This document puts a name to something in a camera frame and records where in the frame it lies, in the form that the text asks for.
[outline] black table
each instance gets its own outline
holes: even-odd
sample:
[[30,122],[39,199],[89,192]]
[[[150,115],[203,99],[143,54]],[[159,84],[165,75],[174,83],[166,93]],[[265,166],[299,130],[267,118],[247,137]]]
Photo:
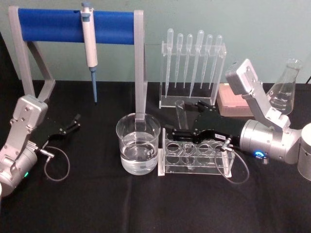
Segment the black table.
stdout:
[[[35,82],[36,90],[42,82]],[[68,122],[80,113],[81,129],[60,146],[71,162],[69,177],[60,183],[43,173],[38,163],[12,195],[1,203],[0,232],[311,232],[311,182],[291,166],[276,161],[263,165],[243,156],[250,179],[232,185],[221,176],[166,174],[157,169],[144,176],[128,174],[121,165],[115,133],[118,120],[134,111],[133,83],[98,83],[93,104],[91,83],[57,82],[48,117]],[[176,125],[174,109],[158,108],[158,84],[148,84],[146,112],[161,123]],[[9,120],[21,83],[2,86],[0,143],[10,130]],[[311,85],[298,84],[292,128],[311,122]],[[233,176],[243,179],[241,163]]]

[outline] green wall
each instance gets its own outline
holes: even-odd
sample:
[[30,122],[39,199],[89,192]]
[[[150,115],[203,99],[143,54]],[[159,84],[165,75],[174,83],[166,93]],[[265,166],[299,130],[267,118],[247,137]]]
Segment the green wall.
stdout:
[[[221,34],[227,48],[226,70],[236,60],[249,58],[259,79],[273,83],[281,75],[288,58],[305,61],[311,51],[311,1],[309,0],[93,0],[95,10],[144,10],[147,75],[159,81],[160,43],[168,28],[174,34],[199,29],[214,37]],[[80,9],[73,0],[1,0],[0,31],[17,67],[9,28],[9,5],[25,8]],[[56,80],[90,80],[83,44],[40,42],[48,66]],[[97,45],[98,80],[133,81],[134,48]],[[41,79],[31,59],[33,79]],[[297,78],[303,83],[310,75]]]

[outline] micropipette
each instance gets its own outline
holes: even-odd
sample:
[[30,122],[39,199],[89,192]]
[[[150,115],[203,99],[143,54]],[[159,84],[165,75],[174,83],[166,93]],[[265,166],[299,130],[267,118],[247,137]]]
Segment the micropipette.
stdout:
[[203,38],[204,38],[204,31],[200,30],[198,32],[197,37],[196,37],[196,43],[195,43],[195,58],[194,58],[194,65],[193,65],[193,73],[192,73],[192,79],[191,79],[191,85],[190,85],[189,98],[191,97],[191,94],[192,94],[192,91],[193,91],[193,87],[194,87],[196,70],[198,68],[198,62],[199,62],[200,51],[201,51],[201,48],[202,48]]
[[91,8],[89,2],[82,2],[81,21],[83,28],[83,38],[86,48],[86,63],[91,71],[94,102],[97,103],[96,90],[96,66],[97,66],[97,52],[94,26],[94,8]]
[[180,60],[181,48],[183,47],[183,39],[184,39],[184,35],[182,33],[178,34],[177,44],[176,44],[177,55],[176,55],[176,66],[175,66],[175,88],[176,88],[176,83],[177,83],[177,78],[178,78],[179,60]]
[[204,57],[204,61],[203,61],[201,86],[200,86],[200,88],[202,88],[203,80],[204,80],[204,77],[205,77],[205,70],[206,70],[206,66],[207,66],[207,60],[208,60],[208,57],[209,57],[210,47],[212,46],[212,41],[213,41],[213,36],[211,34],[207,35],[206,43],[205,43],[206,57]]
[[193,39],[193,36],[191,34],[188,34],[187,41],[186,41],[187,54],[186,54],[185,67],[184,67],[184,88],[185,88],[187,71],[188,71],[190,51],[191,51],[191,47],[192,47],[192,39]]
[[166,79],[165,79],[165,97],[167,96],[167,91],[169,89],[170,71],[171,71],[171,56],[173,48],[173,38],[174,30],[172,28],[167,30],[167,65],[166,65]]
[[213,65],[212,65],[212,71],[210,73],[210,82],[209,82],[209,87],[208,87],[209,89],[210,89],[210,86],[212,85],[213,76],[215,74],[218,53],[220,51],[220,46],[222,45],[222,41],[223,41],[223,37],[221,35],[218,35],[216,39],[216,44],[215,44],[215,57],[214,57]]

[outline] blue led light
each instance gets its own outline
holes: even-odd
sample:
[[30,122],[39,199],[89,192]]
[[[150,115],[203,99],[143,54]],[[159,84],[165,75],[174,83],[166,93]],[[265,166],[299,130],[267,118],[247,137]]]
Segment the blue led light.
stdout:
[[264,153],[261,152],[260,150],[255,151],[255,152],[254,152],[254,155],[255,155],[256,157],[261,157],[261,158],[265,156]]

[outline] blue foam bar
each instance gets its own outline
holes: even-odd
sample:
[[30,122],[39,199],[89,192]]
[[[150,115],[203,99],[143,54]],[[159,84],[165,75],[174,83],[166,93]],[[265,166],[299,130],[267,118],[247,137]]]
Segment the blue foam bar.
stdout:
[[[80,11],[18,9],[24,41],[83,43]],[[96,43],[134,44],[134,13],[94,11]]]

